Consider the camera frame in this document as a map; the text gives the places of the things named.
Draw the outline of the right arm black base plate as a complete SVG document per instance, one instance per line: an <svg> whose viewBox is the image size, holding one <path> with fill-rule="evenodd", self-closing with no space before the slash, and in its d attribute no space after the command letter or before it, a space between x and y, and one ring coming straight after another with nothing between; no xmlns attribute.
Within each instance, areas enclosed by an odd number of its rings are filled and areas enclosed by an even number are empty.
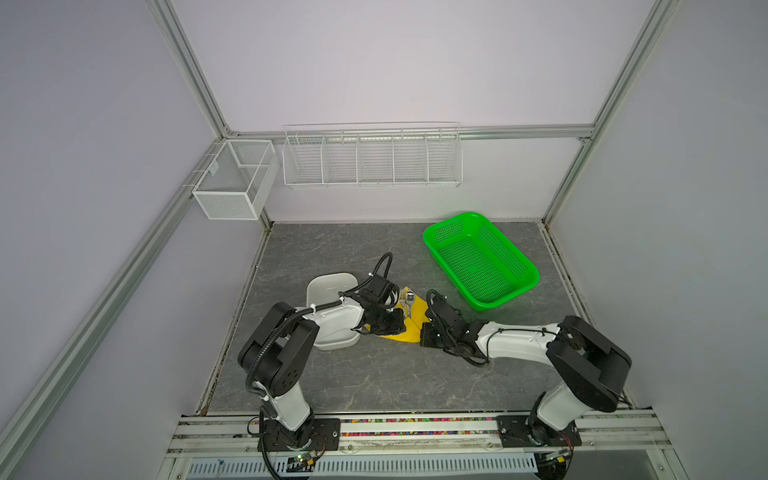
<svg viewBox="0 0 768 480"><path fill-rule="evenodd" d="M505 448L515 447L577 447L582 445L576 424L572 421L564 430L556 431L536 417L500 415L496 418L499 437Z"/></svg>

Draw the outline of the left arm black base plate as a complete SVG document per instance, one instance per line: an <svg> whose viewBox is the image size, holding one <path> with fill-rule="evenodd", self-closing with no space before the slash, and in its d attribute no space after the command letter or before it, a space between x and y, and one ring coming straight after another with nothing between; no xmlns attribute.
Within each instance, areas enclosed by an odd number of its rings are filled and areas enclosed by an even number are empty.
<svg viewBox="0 0 768 480"><path fill-rule="evenodd" d="M310 416L297 430L289 430L281 422L266 419L259 449L268 452L336 451L341 438L341 419Z"/></svg>

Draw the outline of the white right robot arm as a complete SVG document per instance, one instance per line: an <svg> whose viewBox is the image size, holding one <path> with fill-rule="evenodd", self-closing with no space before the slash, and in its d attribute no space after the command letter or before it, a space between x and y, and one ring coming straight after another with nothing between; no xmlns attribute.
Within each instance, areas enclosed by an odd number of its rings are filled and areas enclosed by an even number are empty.
<svg viewBox="0 0 768 480"><path fill-rule="evenodd" d="M561 383L533 407L533 427L564 430L589 411L611 413L623 402L632 366L630 356L581 317L569 315L546 325L468 322L435 290L426 294L421 345L440 349L475 367L511 358L553 368Z"/></svg>

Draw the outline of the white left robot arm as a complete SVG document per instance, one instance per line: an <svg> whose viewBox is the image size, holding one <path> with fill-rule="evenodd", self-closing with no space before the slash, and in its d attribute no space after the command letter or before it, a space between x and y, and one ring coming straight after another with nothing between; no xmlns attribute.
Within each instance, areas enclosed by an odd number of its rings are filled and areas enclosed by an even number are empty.
<svg viewBox="0 0 768 480"><path fill-rule="evenodd" d="M407 330L400 288L389 278L393 254L383 254L359 280L333 273L311 280L306 305L274 304L238 354L245 390L259 396L265 415L289 434L309 428L313 412L299 380L313 350L355 345L363 335L391 336Z"/></svg>

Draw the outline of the silver spoon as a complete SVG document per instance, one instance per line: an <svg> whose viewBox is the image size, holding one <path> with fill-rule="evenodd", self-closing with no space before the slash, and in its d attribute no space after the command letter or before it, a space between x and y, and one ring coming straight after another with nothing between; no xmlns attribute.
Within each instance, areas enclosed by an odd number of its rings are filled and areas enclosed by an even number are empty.
<svg viewBox="0 0 768 480"><path fill-rule="evenodd" d="M415 303L415 294L412 290L408 290L404 297L405 313L407 317L412 316L412 308Z"/></svg>

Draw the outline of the yellow paper napkin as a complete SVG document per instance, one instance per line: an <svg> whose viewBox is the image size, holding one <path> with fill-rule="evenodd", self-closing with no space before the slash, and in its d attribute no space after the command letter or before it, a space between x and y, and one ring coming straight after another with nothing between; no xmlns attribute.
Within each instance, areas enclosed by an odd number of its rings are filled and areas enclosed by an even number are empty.
<svg viewBox="0 0 768 480"><path fill-rule="evenodd" d="M408 290L412 290L412 289L410 289L409 287L404 287L400 291L400 295L399 295L399 307L401 307L404 310L404 313L405 313L404 297L405 297L405 293ZM415 294L415 303L412 308L412 316L407 317L405 313L406 331L398 335L383 336L383 338L397 341L397 342L411 343L411 344L418 344L420 342L423 324L429 322L426 316L428 305L424 299L419 297L415 292L414 294Z"/></svg>

